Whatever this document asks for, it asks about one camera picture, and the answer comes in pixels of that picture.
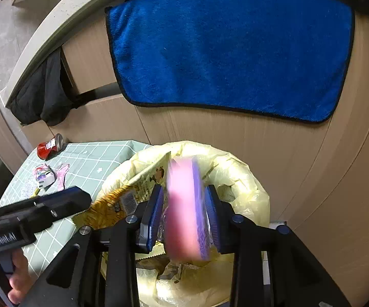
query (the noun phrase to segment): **blue towel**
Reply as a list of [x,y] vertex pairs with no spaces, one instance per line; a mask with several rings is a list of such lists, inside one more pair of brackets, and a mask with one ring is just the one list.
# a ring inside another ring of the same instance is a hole
[[134,105],[322,122],[338,103],[354,15],[337,0],[129,0],[106,12]]

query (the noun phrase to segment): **sponge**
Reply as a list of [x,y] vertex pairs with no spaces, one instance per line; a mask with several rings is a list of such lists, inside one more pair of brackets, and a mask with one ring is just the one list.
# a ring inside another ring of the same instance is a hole
[[208,224],[197,162],[172,160],[167,172],[164,246],[173,261],[208,259]]

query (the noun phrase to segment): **plastic bag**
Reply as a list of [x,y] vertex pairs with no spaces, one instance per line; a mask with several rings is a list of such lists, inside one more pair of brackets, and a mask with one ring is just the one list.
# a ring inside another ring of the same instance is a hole
[[[204,185],[213,184],[219,198],[230,202],[235,213],[257,225],[268,226],[270,199],[248,165],[228,152],[191,141],[166,143],[138,152],[107,177],[97,199],[124,185],[139,192],[138,202],[148,199],[155,183],[165,187],[167,163],[177,156],[194,157]],[[217,251],[209,262],[182,264],[173,276],[162,277],[170,279],[157,279],[155,269],[137,269],[139,299],[150,307],[215,306],[229,299],[232,273],[233,255],[220,255]]]

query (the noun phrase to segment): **black cloth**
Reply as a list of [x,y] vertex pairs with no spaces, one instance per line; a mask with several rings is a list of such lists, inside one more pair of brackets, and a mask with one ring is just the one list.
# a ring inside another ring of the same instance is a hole
[[61,68],[58,48],[27,78],[9,105],[22,124],[44,120],[48,126],[55,126],[65,120],[74,103],[61,83]]

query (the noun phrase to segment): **checkered tablecloth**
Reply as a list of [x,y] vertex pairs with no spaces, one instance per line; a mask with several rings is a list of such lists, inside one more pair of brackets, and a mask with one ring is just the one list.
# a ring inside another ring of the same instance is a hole
[[[38,158],[34,150],[5,190],[0,200],[0,207],[25,198],[21,197],[21,189],[32,177],[32,169],[42,163],[46,163],[54,171],[61,164],[69,163],[70,168],[65,176],[65,188],[78,186],[89,193],[92,200],[95,200],[107,176],[136,152],[147,147],[149,145],[136,141],[71,143],[65,144],[59,154],[47,161]],[[46,190],[42,189],[39,195],[51,194],[57,189],[58,185],[55,182]],[[56,221],[49,229],[36,234],[36,242],[23,247],[30,272],[39,276],[72,237],[75,230],[75,225],[69,217]]]

